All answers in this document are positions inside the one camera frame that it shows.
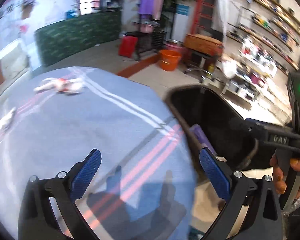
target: human hand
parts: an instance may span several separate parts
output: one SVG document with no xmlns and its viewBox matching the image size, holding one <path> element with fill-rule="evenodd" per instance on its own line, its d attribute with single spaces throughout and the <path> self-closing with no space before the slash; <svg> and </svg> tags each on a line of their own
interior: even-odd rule
<svg viewBox="0 0 300 240">
<path fill-rule="evenodd" d="M 278 160 L 274 154 L 270 160 L 270 165 L 273 166 L 272 176 L 277 194 L 283 194 L 287 189 L 287 184 L 283 181 L 283 171 L 278 166 Z M 291 159 L 290 166 L 295 171 L 300 171 L 300 159 Z M 296 198 L 300 197 L 300 188 Z"/>
</svg>

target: blue gripper pad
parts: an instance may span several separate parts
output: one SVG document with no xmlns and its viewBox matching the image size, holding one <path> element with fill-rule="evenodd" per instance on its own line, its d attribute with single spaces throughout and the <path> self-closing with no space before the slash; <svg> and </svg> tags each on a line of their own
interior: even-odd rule
<svg viewBox="0 0 300 240">
<path fill-rule="evenodd" d="M 222 170 L 218 167 L 215 159 L 204 148 L 200 151 L 199 160 L 204 172 L 211 181 L 219 198 L 230 199 L 230 183 Z"/>
<path fill-rule="evenodd" d="M 83 197 L 100 165 L 101 153 L 95 150 L 72 181 L 70 198 L 73 201 Z"/>
</svg>

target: fingernail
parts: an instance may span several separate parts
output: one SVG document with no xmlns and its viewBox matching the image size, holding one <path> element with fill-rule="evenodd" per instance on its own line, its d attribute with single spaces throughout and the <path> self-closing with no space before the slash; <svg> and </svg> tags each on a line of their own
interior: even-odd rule
<svg viewBox="0 0 300 240">
<path fill-rule="evenodd" d="M 291 159 L 290 160 L 290 164 L 291 165 L 297 165 L 298 164 L 298 160 L 297 159 Z"/>
</svg>

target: white stripe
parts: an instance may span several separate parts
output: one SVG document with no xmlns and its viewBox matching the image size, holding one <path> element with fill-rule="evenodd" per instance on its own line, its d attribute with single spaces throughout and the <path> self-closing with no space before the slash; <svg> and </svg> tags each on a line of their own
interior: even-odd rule
<svg viewBox="0 0 300 240">
<path fill-rule="evenodd" d="M 98 89 L 99 91 L 101 91 L 102 93 L 112 96 L 120 101 L 122 101 L 123 103 L 127 104 L 128 106 L 134 108 L 135 110 L 148 115 L 150 118 L 152 118 L 155 122 L 157 122 L 159 125 L 161 124 L 163 127 L 165 127 L 166 130 L 170 130 L 171 127 L 169 127 L 168 125 L 165 125 L 164 121 L 161 120 L 159 117 L 155 116 L 154 114 L 149 113 L 148 111 L 144 110 L 143 108 L 135 105 L 134 103 L 132 103 L 131 101 L 122 98 L 118 95 L 115 95 L 113 93 L 110 93 L 108 90 L 106 90 L 105 88 L 101 87 L 98 83 L 94 82 L 92 79 L 90 79 L 85 73 L 83 73 L 80 69 L 76 68 L 76 67 L 71 67 L 74 70 L 76 70 L 77 72 L 81 72 L 82 75 L 85 77 L 85 81 L 89 82 L 92 86 L 94 86 L 96 89 Z"/>
<path fill-rule="evenodd" d="M 51 97 L 53 97 L 56 93 L 52 93 L 50 95 L 48 95 L 47 97 L 45 97 L 39 104 L 33 106 L 31 109 L 29 109 L 27 112 L 24 112 L 22 114 L 20 114 L 20 120 L 18 120 L 18 122 L 16 122 L 14 125 L 12 125 L 13 127 L 10 127 L 8 129 L 8 131 L 3 135 L 3 139 L 0 141 L 0 144 L 4 141 L 4 138 L 9 135 L 17 126 L 19 123 L 21 123 L 21 121 L 26 118 L 28 115 L 32 114 L 32 113 L 36 113 L 39 111 L 40 107 L 43 106 L 43 104 L 50 99 Z"/>
<path fill-rule="evenodd" d="M 92 93 L 95 93 L 96 95 L 100 96 L 101 98 L 104 98 L 105 100 L 108 100 L 108 101 L 114 103 L 115 105 L 119 106 L 123 110 L 125 110 L 125 111 L 127 111 L 127 112 L 129 112 L 131 114 L 134 114 L 135 116 L 141 118 L 143 121 L 145 121 L 146 123 L 148 123 L 152 127 L 158 129 L 163 135 L 167 135 L 168 134 L 168 132 L 166 130 L 163 130 L 162 127 L 160 127 L 160 125 L 158 125 L 156 122 L 153 122 L 148 117 L 146 117 L 146 116 L 144 116 L 142 114 L 139 114 L 138 112 L 132 110 L 131 108 L 129 108 L 126 105 L 124 105 L 123 103 L 120 103 L 120 102 L 116 101 L 115 99 L 110 98 L 110 97 L 102 94 L 99 90 L 97 90 L 91 84 L 89 84 L 88 82 L 86 82 L 84 78 L 83 78 L 83 82 L 84 82 L 85 86 L 91 90 Z"/>
</svg>

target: purple object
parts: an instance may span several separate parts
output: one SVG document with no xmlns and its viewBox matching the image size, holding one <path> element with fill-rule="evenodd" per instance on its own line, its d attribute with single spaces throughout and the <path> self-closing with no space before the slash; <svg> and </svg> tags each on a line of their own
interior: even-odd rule
<svg viewBox="0 0 300 240">
<path fill-rule="evenodd" d="M 209 142 L 208 138 L 206 137 L 205 133 L 202 131 L 201 126 L 198 124 L 193 125 L 190 127 L 190 132 L 194 134 L 194 136 L 198 139 L 201 143 L 202 147 L 208 147 L 208 149 L 212 152 L 214 156 L 217 156 L 216 151 L 212 147 L 211 143 Z"/>
<path fill-rule="evenodd" d="M 154 0 L 140 0 L 139 14 L 151 14 L 154 9 Z"/>
</svg>

